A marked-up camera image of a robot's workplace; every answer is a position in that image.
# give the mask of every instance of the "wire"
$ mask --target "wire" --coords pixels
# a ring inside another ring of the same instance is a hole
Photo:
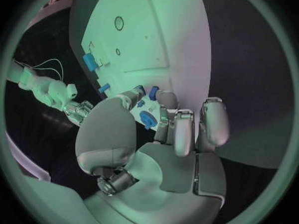
[[[60,73],[59,73],[56,69],[54,69],[54,68],[37,68],[37,67],[39,67],[39,66],[41,66],[41,65],[43,65],[43,64],[45,64],[45,63],[47,63],[47,62],[49,62],[49,61],[52,61],[52,60],[58,61],[58,63],[60,64],[60,67],[61,67],[61,72],[62,72],[62,74],[60,74]],[[16,61],[16,60],[14,60],[14,61],[15,61],[16,63],[18,63],[19,65],[26,66],[26,67],[29,67],[29,68],[33,68],[33,69],[35,69],[35,70],[52,70],[52,71],[55,71],[55,72],[58,74],[58,76],[59,76],[59,78],[60,78],[60,81],[63,81],[63,66],[62,66],[61,62],[60,62],[58,59],[49,59],[49,60],[46,60],[46,61],[44,61],[44,62],[42,62],[41,64],[36,65],[36,66],[30,66],[30,65],[28,65],[28,64],[26,64],[26,63],[19,62],[19,61]]]

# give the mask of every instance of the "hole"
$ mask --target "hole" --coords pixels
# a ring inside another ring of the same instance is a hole
[[[114,21],[116,30],[121,31],[124,28],[124,20],[122,17],[117,16]]]

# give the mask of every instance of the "white curved surface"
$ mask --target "white curved surface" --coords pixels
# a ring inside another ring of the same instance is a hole
[[[114,24],[117,16],[124,21],[121,31]],[[147,93],[158,86],[174,92],[181,109],[194,110],[198,124],[211,72],[210,33],[202,0],[99,0],[81,45],[101,66],[95,72],[100,86],[110,84],[105,91],[108,97],[137,85]],[[135,120],[141,122],[139,113],[151,108],[159,121],[158,103],[148,96],[144,101],[143,107],[131,111]]]
[[[36,165],[34,162],[32,162],[23,152],[16,146],[14,141],[11,139],[10,135],[6,132],[6,136],[9,142],[10,150],[15,158],[15,160],[29,173],[31,173],[33,176],[37,177],[39,180],[43,181],[51,181],[51,177],[49,173],[45,170],[43,170],[41,167]]]

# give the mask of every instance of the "robotic arm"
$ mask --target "robotic arm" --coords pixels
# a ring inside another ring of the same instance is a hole
[[[14,60],[11,62],[7,80],[18,83],[23,90],[32,91],[35,98],[45,105],[65,112],[68,119],[77,126],[80,126],[93,108],[88,101],[73,101],[78,93],[74,84],[65,85],[62,81],[40,77],[33,69],[23,68]]]

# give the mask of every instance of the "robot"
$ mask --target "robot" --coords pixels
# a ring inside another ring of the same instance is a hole
[[[129,208],[127,217],[137,223],[138,218],[153,223],[211,223],[217,216],[225,202],[226,180],[214,150],[229,139],[228,116],[220,98],[203,103],[195,142],[194,112],[180,109],[174,93],[157,92],[160,120],[154,140],[136,150],[130,110],[146,95],[142,85],[93,106],[73,100],[74,84],[40,77],[14,60],[7,79],[79,126],[78,164],[98,177],[101,198],[119,213],[128,213]]]

